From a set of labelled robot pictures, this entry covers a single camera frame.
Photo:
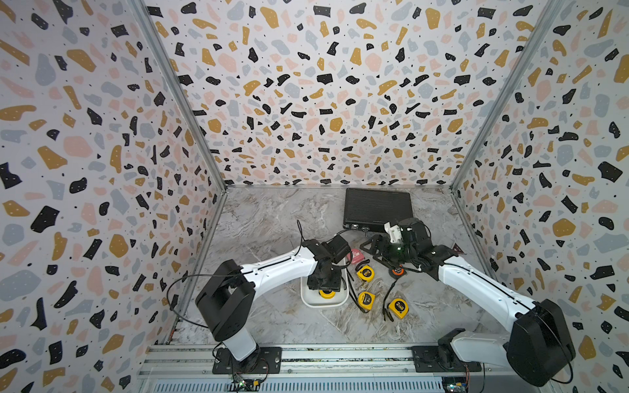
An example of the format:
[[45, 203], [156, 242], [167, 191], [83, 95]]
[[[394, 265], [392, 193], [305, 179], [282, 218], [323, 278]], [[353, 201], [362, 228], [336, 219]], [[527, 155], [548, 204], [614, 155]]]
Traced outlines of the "yellow deli 3m tape measure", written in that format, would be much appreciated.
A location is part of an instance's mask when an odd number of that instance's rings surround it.
[[359, 270], [357, 270], [356, 275], [363, 282], [369, 283], [373, 281], [375, 277], [375, 272], [369, 265], [364, 265]]

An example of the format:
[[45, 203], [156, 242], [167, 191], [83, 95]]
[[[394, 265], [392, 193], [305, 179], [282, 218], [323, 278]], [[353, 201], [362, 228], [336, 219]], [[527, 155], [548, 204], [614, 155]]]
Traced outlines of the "yellow front 3m tape measure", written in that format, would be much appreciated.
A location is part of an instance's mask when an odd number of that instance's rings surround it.
[[329, 300], [329, 299], [333, 299], [336, 293], [335, 291], [331, 291], [331, 290], [319, 290], [319, 295], [322, 298]]

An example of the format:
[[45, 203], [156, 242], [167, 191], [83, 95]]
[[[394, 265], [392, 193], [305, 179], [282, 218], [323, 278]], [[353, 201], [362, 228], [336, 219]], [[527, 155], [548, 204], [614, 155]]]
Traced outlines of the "yellow 2m tape measure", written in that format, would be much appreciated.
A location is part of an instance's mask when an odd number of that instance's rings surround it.
[[383, 318], [385, 321], [393, 322], [395, 319], [404, 319], [409, 312], [408, 303], [400, 297], [386, 300], [383, 305]]

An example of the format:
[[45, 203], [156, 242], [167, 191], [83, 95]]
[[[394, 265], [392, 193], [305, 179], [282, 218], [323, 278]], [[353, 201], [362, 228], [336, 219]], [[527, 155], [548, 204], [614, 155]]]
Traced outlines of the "pink tape measure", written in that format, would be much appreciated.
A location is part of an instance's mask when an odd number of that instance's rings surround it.
[[351, 253], [347, 256], [347, 258], [352, 265], [359, 264], [360, 262], [365, 260], [365, 256], [363, 252], [355, 248], [352, 249]]

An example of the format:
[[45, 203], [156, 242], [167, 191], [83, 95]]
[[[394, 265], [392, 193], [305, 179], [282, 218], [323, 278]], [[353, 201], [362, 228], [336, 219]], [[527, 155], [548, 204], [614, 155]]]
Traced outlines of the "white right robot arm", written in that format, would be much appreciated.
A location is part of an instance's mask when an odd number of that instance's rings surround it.
[[427, 226], [418, 219], [384, 227], [384, 234], [374, 235], [360, 250], [391, 271], [425, 273], [454, 288], [505, 330], [503, 334], [450, 331], [437, 342], [442, 368], [452, 369], [455, 362], [509, 367], [538, 387], [555, 380], [564, 368], [573, 368], [576, 351], [556, 303], [534, 301], [500, 285], [450, 247], [433, 244]]

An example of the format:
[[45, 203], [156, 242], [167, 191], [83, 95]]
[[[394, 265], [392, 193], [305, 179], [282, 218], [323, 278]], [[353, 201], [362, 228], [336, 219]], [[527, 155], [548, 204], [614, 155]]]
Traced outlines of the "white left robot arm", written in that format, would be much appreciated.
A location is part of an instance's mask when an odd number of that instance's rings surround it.
[[253, 303], [265, 293], [298, 279], [301, 299], [311, 308], [343, 305], [349, 298], [347, 268], [353, 259], [340, 235], [321, 242], [302, 240], [297, 249], [250, 265], [223, 262], [198, 294], [195, 304], [214, 339], [232, 359], [255, 362], [260, 347], [246, 323]]

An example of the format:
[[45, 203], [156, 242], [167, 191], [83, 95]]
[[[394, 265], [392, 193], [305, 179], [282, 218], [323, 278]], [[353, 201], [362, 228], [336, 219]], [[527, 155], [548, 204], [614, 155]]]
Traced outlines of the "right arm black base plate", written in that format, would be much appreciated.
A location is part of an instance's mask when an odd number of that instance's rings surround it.
[[417, 373], [464, 373], [482, 371], [478, 362], [463, 362], [449, 345], [413, 346], [412, 360]]

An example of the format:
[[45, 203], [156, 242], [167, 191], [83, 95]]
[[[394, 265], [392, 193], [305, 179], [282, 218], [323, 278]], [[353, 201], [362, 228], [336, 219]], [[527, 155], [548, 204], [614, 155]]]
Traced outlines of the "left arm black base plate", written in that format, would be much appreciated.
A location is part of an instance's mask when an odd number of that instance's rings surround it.
[[283, 349], [279, 346], [258, 347], [244, 360], [236, 360], [229, 349], [216, 351], [212, 373], [214, 375], [278, 374], [281, 368]]

